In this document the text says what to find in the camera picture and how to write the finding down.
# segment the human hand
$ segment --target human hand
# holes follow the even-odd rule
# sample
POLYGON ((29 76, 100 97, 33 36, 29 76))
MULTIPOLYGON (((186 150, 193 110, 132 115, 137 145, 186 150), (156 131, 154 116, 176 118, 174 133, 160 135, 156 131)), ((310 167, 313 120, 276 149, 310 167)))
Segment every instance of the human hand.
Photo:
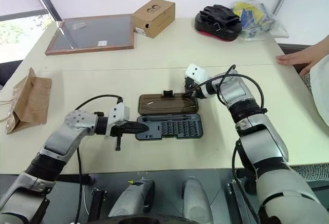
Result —
POLYGON ((305 48, 302 51, 276 56, 277 62, 282 65, 296 65, 308 63, 299 73, 304 76, 309 73, 310 69, 317 64, 323 57, 329 54, 329 36, 319 43, 305 48))

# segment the plastic bag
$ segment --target plastic bag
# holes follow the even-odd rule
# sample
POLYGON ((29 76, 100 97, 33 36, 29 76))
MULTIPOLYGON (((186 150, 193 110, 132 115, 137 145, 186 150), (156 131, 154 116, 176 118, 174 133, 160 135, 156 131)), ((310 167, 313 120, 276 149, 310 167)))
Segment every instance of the plastic bag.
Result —
POLYGON ((238 1, 233 4, 232 11, 240 17, 240 35, 247 41, 289 37, 283 24, 261 2, 238 1))

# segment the cardboard box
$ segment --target cardboard box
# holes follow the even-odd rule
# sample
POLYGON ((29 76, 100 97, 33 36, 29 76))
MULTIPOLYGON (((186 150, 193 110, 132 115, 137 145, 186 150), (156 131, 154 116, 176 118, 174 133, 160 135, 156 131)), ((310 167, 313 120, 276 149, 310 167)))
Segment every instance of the cardboard box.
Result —
POLYGON ((175 20, 175 3, 151 0, 132 17, 137 33, 154 38, 175 20))

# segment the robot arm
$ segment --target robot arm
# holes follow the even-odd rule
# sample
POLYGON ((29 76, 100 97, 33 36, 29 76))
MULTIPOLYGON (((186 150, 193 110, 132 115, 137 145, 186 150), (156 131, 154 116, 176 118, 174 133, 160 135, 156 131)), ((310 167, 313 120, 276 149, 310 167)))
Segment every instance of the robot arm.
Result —
POLYGON ((261 223, 329 223, 329 213, 314 192, 287 165, 287 148, 265 115, 266 110, 257 105, 236 75, 237 71, 231 70, 218 90, 221 78, 209 81, 212 78, 204 69, 191 64, 186 70, 185 88, 198 98, 211 98, 218 91, 230 111, 240 137, 237 152, 243 166, 256 175, 261 223))
POLYGON ((70 112, 63 125, 48 138, 27 170, 2 197, 0 224, 40 223, 49 205, 46 195, 82 138, 94 134, 109 137, 114 126, 121 126, 128 119, 129 108, 122 102, 110 110, 108 117, 81 110, 70 112))

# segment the brown paper bag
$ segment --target brown paper bag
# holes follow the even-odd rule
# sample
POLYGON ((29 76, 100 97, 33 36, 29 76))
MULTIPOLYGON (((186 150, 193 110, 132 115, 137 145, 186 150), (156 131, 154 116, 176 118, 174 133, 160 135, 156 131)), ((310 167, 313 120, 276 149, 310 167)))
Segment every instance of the brown paper bag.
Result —
POLYGON ((51 79, 38 78, 32 68, 13 89, 7 134, 47 122, 51 79))

